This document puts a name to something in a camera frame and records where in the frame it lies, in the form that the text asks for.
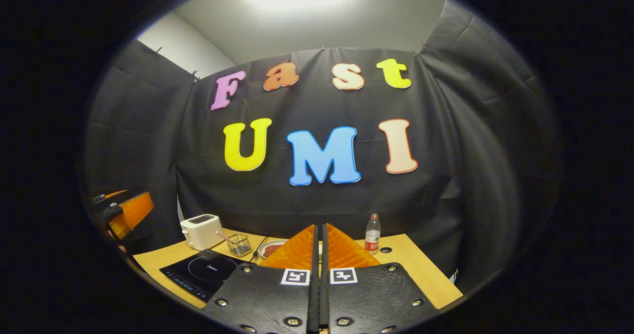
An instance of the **pink letter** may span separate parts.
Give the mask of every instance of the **pink letter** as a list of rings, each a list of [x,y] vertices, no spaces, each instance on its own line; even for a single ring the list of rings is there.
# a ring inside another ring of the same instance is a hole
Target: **pink letter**
[[[229,96],[233,96],[238,90],[238,80],[242,80],[247,76],[247,73],[244,70],[235,72],[231,75],[219,77],[216,80],[218,84],[218,88],[215,91],[215,98],[213,99],[213,104],[211,104],[211,111],[226,108],[229,105],[229,100],[227,100],[227,93]]]
[[[390,153],[390,163],[385,167],[387,173],[407,173],[419,166],[410,153],[410,142],[405,132],[409,126],[410,122],[406,119],[389,119],[378,124],[378,129],[385,132]]]

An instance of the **water bottle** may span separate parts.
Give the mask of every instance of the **water bottle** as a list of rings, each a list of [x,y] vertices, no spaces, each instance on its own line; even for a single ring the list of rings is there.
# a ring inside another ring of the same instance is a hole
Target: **water bottle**
[[[381,237],[381,223],[378,222],[378,214],[372,213],[368,226],[365,227],[365,250],[371,255],[378,252],[378,239]]]

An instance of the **toaster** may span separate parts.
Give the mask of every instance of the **toaster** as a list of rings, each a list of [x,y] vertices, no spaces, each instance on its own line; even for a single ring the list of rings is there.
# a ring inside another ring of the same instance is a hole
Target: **toaster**
[[[220,225],[220,218],[215,215],[203,214],[181,221],[181,229],[187,243],[199,251],[224,241],[216,234],[216,231],[222,232],[222,225]]]

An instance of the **black induction cooker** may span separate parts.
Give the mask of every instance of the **black induction cooker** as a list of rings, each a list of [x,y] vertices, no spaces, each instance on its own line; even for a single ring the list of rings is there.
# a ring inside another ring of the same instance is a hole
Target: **black induction cooker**
[[[238,265],[244,263],[246,261],[204,250],[160,271],[193,296],[207,302]]]

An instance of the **metal wire basket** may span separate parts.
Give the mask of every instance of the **metal wire basket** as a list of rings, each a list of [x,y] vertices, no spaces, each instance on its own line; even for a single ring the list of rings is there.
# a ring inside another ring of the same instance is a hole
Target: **metal wire basket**
[[[242,257],[247,255],[247,253],[251,253],[251,243],[249,243],[247,235],[238,233],[229,236],[229,239],[231,239],[231,243],[227,242],[227,246],[229,246],[229,251],[233,255]]]

